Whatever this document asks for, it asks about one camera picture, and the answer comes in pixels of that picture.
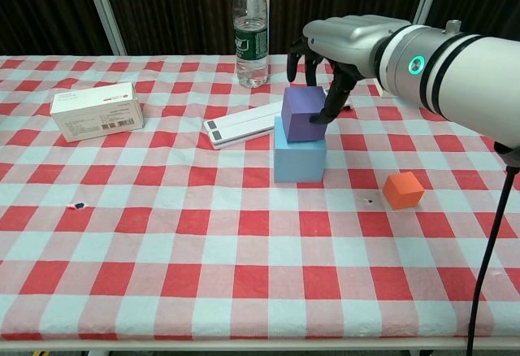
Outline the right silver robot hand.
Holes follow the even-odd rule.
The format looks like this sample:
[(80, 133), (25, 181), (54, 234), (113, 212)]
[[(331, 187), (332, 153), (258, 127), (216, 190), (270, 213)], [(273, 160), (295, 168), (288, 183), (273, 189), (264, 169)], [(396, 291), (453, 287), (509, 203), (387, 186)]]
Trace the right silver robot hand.
[(310, 117), (312, 124), (329, 124), (337, 118), (357, 82), (376, 77), (375, 54), (399, 29), (410, 26), (407, 20), (381, 15), (347, 15), (313, 20), (288, 50), (287, 78), (292, 82), (300, 58), (305, 59), (305, 81), (316, 85), (316, 68), (326, 59), (333, 80), (323, 108)]

